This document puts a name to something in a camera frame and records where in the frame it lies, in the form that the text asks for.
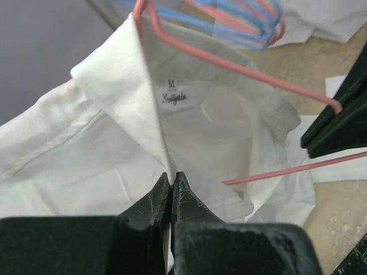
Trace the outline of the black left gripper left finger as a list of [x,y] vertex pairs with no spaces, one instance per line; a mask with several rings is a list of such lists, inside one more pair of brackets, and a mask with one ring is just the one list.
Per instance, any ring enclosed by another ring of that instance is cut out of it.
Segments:
[[165,274],[166,174],[119,215],[1,220],[2,274]]

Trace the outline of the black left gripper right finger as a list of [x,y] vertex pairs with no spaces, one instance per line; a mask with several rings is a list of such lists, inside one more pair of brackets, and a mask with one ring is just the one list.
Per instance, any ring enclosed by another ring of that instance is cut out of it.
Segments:
[[313,245],[299,226],[226,223],[190,188],[183,172],[173,185],[173,274],[320,274]]

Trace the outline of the white button shirt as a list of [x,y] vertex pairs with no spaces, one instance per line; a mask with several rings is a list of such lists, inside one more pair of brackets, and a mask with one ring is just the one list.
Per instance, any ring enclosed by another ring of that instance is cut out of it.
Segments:
[[311,116],[272,86],[160,40],[128,17],[72,78],[1,127],[1,216],[119,214],[163,173],[185,173],[227,222],[304,224],[315,183],[366,179],[366,159],[255,182],[307,164]]

